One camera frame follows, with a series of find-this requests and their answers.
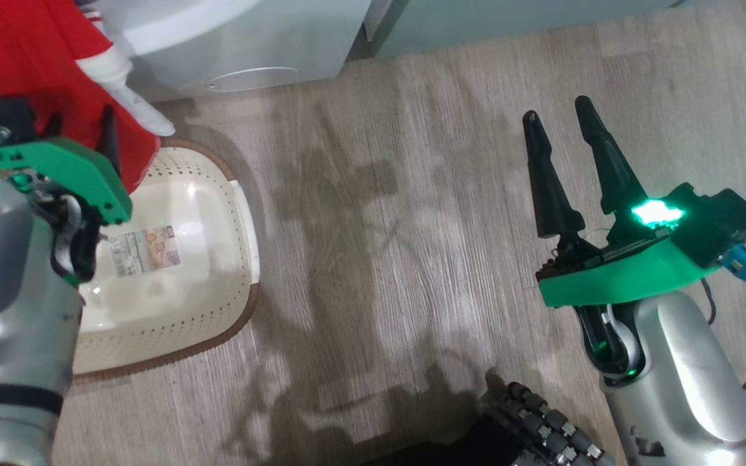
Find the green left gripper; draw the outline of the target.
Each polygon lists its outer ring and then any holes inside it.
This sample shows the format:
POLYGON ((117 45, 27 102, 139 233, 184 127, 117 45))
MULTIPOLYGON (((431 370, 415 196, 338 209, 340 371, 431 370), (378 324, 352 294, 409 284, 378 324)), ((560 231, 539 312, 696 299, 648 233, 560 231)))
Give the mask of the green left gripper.
POLYGON ((100 153, 65 137, 64 118, 54 112, 44 140, 0 146, 0 171, 32 169, 96 207, 107 224, 127 223, 133 203, 120 180, 120 147, 115 110, 104 106, 100 153))

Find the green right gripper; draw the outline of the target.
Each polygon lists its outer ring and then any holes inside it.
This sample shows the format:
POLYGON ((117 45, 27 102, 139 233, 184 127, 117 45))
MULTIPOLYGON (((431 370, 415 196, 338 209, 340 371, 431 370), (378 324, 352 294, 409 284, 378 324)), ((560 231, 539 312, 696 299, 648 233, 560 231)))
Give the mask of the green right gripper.
MULTIPOLYGON (((591 98, 574 101, 584 142, 593 152, 604 214, 631 210, 648 195, 605 127, 591 98)), ((672 236, 642 239, 615 247, 595 247, 580 235, 583 216, 572 209, 551 160, 552 146, 541 118, 522 118, 537 235, 560 236, 556 253, 537 271, 537 286, 548 307, 624 304, 686 288, 716 272, 699 265, 672 236)))

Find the red and white jersey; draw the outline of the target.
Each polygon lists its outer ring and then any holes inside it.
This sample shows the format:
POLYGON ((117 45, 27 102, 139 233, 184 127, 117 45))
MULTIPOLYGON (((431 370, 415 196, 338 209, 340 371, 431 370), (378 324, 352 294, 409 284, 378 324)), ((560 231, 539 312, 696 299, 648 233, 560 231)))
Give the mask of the red and white jersey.
POLYGON ((35 128, 53 116, 60 133, 95 150, 112 108, 120 177, 142 183, 174 125, 128 87, 132 61, 106 35, 95 0, 0 0, 0 97, 30 101, 35 128))

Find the white front-load washing machine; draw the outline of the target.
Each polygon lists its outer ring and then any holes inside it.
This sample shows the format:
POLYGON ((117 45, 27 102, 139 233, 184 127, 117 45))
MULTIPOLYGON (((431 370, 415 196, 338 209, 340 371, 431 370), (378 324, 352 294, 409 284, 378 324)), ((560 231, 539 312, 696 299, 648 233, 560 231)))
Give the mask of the white front-load washing machine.
POLYGON ((98 0, 109 37, 130 57, 128 85, 151 102, 220 94, 205 83, 264 66, 301 82, 335 78, 371 0, 98 0))

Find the basket product label sticker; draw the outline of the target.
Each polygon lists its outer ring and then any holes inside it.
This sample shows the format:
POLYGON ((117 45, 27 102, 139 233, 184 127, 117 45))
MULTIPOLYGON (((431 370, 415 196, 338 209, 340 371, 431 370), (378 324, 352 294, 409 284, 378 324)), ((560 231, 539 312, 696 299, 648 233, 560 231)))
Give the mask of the basket product label sticker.
POLYGON ((177 233, 171 225, 107 237, 107 247, 118 278, 126 278, 180 266, 177 233))

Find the white perforated laundry basket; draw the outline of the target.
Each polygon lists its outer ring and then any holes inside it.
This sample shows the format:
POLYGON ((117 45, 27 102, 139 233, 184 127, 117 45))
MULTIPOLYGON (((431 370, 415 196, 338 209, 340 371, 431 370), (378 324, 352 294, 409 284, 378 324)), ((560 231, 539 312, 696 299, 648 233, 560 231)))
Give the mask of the white perforated laundry basket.
POLYGON ((260 294, 260 251, 231 165, 169 138, 131 195, 130 222, 104 227, 75 349, 78 383, 127 377, 207 351, 245 327, 260 294), (107 237, 171 225, 183 263, 118 278, 107 237))

